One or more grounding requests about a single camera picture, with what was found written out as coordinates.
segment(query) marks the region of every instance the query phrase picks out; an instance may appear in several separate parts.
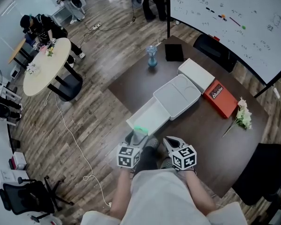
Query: orange box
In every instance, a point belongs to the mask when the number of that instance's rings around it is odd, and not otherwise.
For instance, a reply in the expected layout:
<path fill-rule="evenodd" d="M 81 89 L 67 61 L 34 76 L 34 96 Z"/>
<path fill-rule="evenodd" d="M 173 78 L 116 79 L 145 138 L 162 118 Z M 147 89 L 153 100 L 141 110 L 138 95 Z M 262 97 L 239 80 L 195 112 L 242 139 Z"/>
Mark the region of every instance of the orange box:
<path fill-rule="evenodd" d="M 226 119 L 231 116 L 237 107 L 237 100 L 218 80 L 214 80 L 203 93 L 203 96 Z"/>

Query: wooden floor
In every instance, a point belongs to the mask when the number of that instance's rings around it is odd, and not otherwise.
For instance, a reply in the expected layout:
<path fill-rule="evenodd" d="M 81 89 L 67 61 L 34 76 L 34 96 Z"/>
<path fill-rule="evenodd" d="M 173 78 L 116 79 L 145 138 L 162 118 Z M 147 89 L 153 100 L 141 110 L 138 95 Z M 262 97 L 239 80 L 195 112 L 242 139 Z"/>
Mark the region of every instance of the wooden floor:
<path fill-rule="evenodd" d="M 88 28 L 97 23 L 102 23 L 101 29 L 106 30 L 123 26 L 132 19 L 131 0 L 86 1 L 88 5 L 84 22 L 66 26 L 69 38 L 77 45 L 89 31 Z M 152 5 L 152 8 L 157 14 L 156 7 Z M 66 124 L 101 182 L 107 202 L 112 199 L 118 175 L 115 148 L 129 132 L 125 120 L 131 116 L 107 86 L 145 54 L 146 46 L 166 38 L 165 22 L 155 19 L 147 23 L 141 8 L 135 9 L 135 15 L 136 21 L 131 25 L 107 32 L 97 31 L 86 37 L 82 46 L 86 57 L 83 60 L 76 58 L 74 67 L 83 76 L 83 88 L 71 103 L 61 102 L 57 98 Z M 190 44 L 199 35 L 183 24 L 176 26 L 172 22 L 171 26 L 172 35 Z M 233 76 L 253 95 L 262 89 L 258 80 L 241 64 L 237 64 Z M 22 80 L 23 76 L 20 76 L 15 83 L 22 84 Z M 280 82 L 276 83 L 276 87 L 281 95 Z M 71 134 L 65 129 L 54 93 L 50 94 L 48 104 L 44 106 L 48 89 L 29 98 L 23 94 L 22 87 L 18 88 L 25 109 L 22 120 L 12 129 L 12 137 L 21 141 L 21 151 L 28 163 L 28 175 L 37 180 L 49 175 L 52 184 L 65 179 L 58 194 L 75 203 L 73 207 L 65 205 L 55 215 L 64 224 L 73 225 L 80 224 L 82 215 L 89 210 L 108 214 L 108 207 L 102 200 L 96 180 L 82 179 L 91 171 Z M 277 100 L 272 89 L 269 89 L 258 101 L 270 116 L 262 142 L 281 143 L 281 98 Z M 224 198 L 214 196 L 214 200 L 221 206 L 233 201 L 240 202 L 248 223 L 268 206 L 268 202 L 263 199 L 255 206 L 246 206 L 232 189 Z"/>

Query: dark table surface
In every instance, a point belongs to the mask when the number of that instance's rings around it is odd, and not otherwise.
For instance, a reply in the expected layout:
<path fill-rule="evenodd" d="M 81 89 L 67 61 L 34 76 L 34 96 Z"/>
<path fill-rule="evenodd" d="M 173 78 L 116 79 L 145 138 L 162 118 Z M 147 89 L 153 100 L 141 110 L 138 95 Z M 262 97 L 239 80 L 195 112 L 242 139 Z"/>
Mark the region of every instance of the dark table surface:
<path fill-rule="evenodd" d="M 234 126 L 222 138 L 233 122 L 236 111 L 230 118 L 224 119 L 201 96 L 198 102 L 175 120 L 167 121 L 155 134 L 160 141 L 165 136 L 175 136 L 192 145 L 198 156 L 195 166 L 198 177 L 218 196 L 223 197 L 261 142 L 268 114 L 231 74 L 175 36 L 157 47 L 158 64 L 155 68 L 148 67 L 148 56 L 144 56 L 108 87 L 131 113 L 140 109 L 152 98 L 154 91 L 177 75 L 182 62 L 167 62 L 164 44 L 181 44 L 185 58 L 191 58 L 215 76 L 237 100 L 240 97 L 246 100 L 252 113 L 252 130 Z"/>

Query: blue water bottle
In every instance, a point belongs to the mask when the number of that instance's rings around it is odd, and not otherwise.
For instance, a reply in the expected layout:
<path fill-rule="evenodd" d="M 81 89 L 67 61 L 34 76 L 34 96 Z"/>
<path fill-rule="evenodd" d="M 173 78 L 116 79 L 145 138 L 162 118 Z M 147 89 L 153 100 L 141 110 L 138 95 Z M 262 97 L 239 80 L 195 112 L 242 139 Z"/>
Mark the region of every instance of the blue water bottle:
<path fill-rule="evenodd" d="M 150 67 L 155 67 L 157 65 L 157 60 L 155 58 L 156 52 L 157 52 L 157 47 L 154 45 L 151 45 L 146 48 L 147 53 L 149 54 L 149 61 L 148 65 Z"/>

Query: white round table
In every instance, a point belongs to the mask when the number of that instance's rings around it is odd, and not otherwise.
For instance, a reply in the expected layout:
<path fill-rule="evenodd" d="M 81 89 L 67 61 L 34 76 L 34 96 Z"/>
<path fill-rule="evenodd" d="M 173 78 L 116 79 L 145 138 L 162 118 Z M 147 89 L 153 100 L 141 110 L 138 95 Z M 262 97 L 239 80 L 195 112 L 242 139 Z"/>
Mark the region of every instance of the white round table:
<path fill-rule="evenodd" d="M 63 101 L 70 101 L 77 96 L 82 87 L 82 77 L 77 74 L 67 63 L 71 51 L 71 42 L 67 38 L 59 38 L 53 49 L 52 57 L 39 52 L 33 59 L 37 72 L 26 73 L 23 82 L 23 90 L 27 96 L 39 94 L 46 87 L 59 95 Z M 65 79 L 57 76 L 58 72 L 65 67 L 70 75 Z M 60 83 L 57 88 L 51 84 L 56 79 Z"/>

